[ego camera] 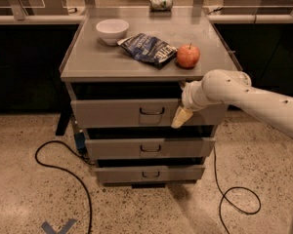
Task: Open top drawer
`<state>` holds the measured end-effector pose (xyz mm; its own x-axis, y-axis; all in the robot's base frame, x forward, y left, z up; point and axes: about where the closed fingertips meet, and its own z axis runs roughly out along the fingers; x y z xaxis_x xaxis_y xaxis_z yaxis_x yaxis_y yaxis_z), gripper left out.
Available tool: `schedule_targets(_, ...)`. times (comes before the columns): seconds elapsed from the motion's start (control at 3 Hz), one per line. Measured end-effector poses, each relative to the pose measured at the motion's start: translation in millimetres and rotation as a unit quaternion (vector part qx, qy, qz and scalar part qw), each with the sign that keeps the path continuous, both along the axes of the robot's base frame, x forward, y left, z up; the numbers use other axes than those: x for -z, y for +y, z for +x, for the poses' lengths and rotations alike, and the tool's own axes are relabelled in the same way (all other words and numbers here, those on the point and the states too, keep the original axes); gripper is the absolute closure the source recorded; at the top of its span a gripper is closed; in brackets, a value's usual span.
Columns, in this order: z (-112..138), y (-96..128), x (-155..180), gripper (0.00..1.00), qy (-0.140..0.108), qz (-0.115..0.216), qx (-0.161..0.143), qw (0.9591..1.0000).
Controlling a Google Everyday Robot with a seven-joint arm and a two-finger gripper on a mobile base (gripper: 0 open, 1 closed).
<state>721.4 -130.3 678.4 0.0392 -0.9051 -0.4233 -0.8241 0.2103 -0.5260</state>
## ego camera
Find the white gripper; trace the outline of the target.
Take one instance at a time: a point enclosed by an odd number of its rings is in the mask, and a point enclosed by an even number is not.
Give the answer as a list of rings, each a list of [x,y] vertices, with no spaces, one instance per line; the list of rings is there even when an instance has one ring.
[[[180,128],[192,115],[192,111],[202,110],[212,104],[214,101],[210,100],[203,92],[202,82],[179,82],[182,89],[182,104],[176,110],[171,127],[174,129]]]

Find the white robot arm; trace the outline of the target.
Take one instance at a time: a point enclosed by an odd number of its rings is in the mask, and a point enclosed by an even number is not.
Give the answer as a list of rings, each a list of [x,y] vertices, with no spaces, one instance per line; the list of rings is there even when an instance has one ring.
[[[254,88],[242,71],[214,69],[200,81],[185,82],[171,127],[180,128],[195,111],[214,104],[233,105],[293,138],[293,97]]]

